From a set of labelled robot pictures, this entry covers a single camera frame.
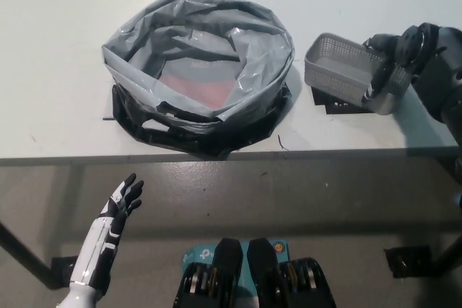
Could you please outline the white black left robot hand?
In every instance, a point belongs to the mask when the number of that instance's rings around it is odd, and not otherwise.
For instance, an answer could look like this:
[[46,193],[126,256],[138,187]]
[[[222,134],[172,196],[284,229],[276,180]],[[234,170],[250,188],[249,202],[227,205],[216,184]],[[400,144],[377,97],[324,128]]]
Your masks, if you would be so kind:
[[141,205],[140,196],[144,181],[136,181],[136,174],[130,174],[109,197],[100,212],[100,217],[110,221],[110,235],[119,237],[125,227],[127,218],[133,210]]

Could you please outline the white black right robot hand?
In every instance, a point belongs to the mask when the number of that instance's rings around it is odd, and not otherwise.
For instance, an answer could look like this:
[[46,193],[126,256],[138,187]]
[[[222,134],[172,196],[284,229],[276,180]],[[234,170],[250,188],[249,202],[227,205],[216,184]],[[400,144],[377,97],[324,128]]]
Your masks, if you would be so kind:
[[363,46],[381,54],[384,61],[373,73],[362,102],[374,100],[383,91],[397,66],[412,75],[420,74],[436,50],[439,30],[439,26],[425,22],[412,25],[402,35],[375,34],[368,38]]

